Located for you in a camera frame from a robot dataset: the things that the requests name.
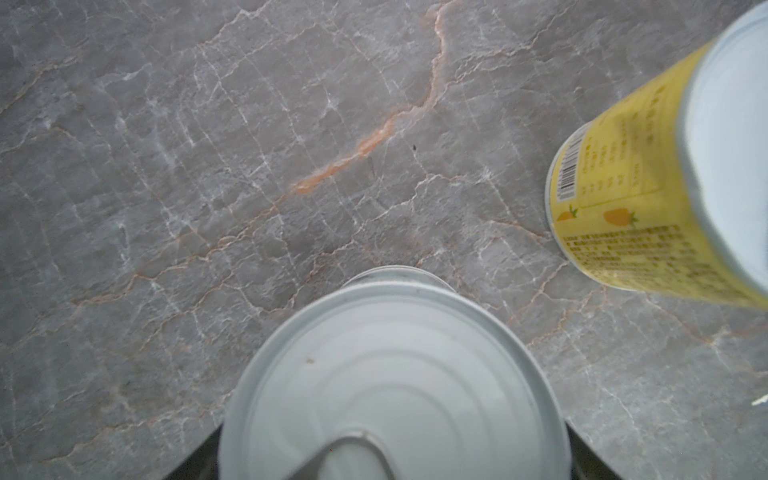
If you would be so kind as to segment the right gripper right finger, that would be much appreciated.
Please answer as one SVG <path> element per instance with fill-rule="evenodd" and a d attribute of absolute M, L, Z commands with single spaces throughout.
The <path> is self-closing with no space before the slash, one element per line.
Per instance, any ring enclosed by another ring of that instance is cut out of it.
<path fill-rule="evenodd" d="M 622 480 L 582 439 L 573 426 L 565 423 L 572 456 L 572 480 Z"/>

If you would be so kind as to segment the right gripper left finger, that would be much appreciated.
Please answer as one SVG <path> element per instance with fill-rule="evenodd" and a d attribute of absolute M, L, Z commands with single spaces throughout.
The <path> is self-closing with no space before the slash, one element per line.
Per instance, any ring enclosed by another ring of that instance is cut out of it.
<path fill-rule="evenodd" d="M 165 480 L 218 480 L 218 451 L 222 429 L 223 425 L 216 428 Z"/>

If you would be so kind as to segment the white can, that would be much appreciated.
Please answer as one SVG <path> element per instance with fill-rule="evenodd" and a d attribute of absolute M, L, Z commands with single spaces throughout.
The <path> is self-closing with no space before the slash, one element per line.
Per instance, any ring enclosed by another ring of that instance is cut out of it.
<path fill-rule="evenodd" d="M 523 343 L 433 274 L 390 266 L 305 306 L 230 399 L 223 479 L 567 479 L 565 422 Z"/>

